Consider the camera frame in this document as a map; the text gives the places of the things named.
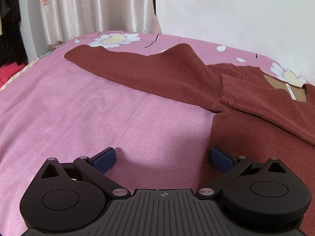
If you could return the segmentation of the dark red knit sweater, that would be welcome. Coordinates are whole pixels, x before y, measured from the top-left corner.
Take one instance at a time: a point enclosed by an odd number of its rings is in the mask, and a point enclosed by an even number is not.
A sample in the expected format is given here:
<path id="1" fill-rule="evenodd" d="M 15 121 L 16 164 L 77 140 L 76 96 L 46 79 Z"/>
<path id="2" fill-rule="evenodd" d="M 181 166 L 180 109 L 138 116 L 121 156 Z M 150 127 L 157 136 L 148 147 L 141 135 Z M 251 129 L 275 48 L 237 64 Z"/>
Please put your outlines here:
<path id="1" fill-rule="evenodd" d="M 210 147 L 264 161 L 281 159 L 314 189 L 314 86 L 304 101 L 271 85 L 258 67 L 205 64 L 188 44 L 141 55 L 80 45 L 65 58 L 113 82 L 214 112 Z"/>

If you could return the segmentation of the dark clothes at left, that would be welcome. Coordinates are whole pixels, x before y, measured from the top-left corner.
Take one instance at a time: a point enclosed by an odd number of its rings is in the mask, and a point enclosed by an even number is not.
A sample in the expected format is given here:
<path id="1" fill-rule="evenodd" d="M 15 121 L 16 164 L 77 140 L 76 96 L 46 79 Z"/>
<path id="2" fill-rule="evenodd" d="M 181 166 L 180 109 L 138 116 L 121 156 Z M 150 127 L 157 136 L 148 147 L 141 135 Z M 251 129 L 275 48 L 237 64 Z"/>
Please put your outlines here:
<path id="1" fill-rule="evenodd" d="M 1 86 L 26 65 L 19 0 L 1 0 Z"/>

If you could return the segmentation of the pink floral bed sheet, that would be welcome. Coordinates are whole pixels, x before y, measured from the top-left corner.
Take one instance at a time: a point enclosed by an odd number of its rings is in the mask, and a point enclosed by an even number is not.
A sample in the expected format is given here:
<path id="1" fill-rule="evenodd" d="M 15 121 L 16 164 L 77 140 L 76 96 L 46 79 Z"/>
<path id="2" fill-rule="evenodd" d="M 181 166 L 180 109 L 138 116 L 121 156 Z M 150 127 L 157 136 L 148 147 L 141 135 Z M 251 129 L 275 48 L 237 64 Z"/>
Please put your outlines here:
<path id="1" fill-rule="evenodd" d="M 314 189 L 281 159 L 253 160 L 216 198 L 215 113 L 113 82 L 67 60 L 80 45 L 153 55 L 188 44 L 207 65 L 258 67 L 304 101 L 302 77 L 232 47 L 157 34 L 99 32 L 36 60 L 1 90 L 1 235 L 314 235 Z M 74 168 L 108 147 L 105 174 L 131 192 L 109 199 Z"/>

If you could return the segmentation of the beige floral curtain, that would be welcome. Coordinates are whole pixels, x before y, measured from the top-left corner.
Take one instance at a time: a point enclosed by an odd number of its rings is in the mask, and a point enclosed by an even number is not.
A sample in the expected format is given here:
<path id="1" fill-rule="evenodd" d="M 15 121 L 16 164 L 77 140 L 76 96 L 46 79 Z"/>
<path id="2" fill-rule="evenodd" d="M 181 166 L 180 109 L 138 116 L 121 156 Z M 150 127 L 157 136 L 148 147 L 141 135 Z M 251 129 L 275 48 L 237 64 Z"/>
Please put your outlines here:
<path id="1" fill-rule="evenodd" d="M 39 0 L 47 49 L 94 32 L 159 34 L 153 0 Z"/>

